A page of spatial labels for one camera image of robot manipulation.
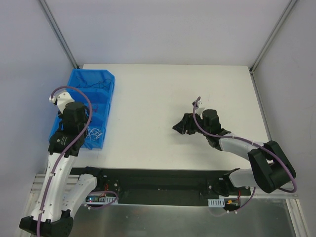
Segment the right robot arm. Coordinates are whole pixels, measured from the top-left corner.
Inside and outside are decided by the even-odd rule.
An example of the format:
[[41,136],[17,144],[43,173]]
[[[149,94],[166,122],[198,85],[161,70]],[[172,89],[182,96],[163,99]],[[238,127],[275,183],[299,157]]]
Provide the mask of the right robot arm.
[[229,152],[250,162],[250,169],[236,168],[225,174],[222,189],[228,195],[240,187],[258,187],[266,193],[280,190],[297,191],[296,172],[280,145],[273,140],[266,143],[251,142],[222,128],[216,110],[207,109],[201,114],[185,113],[173,130],[184,135],[200,133],[209,145]]

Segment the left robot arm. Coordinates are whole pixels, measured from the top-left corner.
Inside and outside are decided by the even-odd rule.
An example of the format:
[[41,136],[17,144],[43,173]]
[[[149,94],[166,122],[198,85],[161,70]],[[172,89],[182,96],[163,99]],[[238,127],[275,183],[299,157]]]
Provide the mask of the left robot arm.
[[86,130],[92,119],[92,105],[67,102],[58,107],[61,128],[49,141],[46,174],[40,195],[29,216],[20,220],[19,228],[38,237],[67,237],[72,230],[75,214],[88,194],[104,188],[99,170],[89,168],[80,175],[75,186],[65,194],[68,177],[79,150],[84,144]]

